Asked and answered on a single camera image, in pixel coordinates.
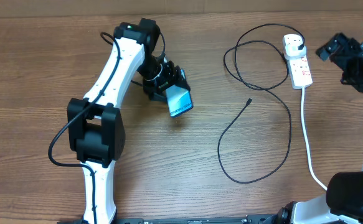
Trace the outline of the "blue Galaxy smartphone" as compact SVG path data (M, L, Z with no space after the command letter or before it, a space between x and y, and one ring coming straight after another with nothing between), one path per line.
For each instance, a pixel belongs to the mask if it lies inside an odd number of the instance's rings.
M180 116L181 114L193 108L193 102L190 91L173 85L166 90L167 105L169 114L172 118Z

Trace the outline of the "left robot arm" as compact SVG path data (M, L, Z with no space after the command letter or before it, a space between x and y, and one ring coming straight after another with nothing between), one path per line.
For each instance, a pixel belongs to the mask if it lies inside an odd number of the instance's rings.
M165 102L175 118L193 107L185 72L153 51L162 37L156 21L122 22L115 28L110 57L98 80L79 100L67 106L70 148L85 176L86 208L81 223L114 223L115 163L126 140L121 105L135 73L142 78L145 94Z

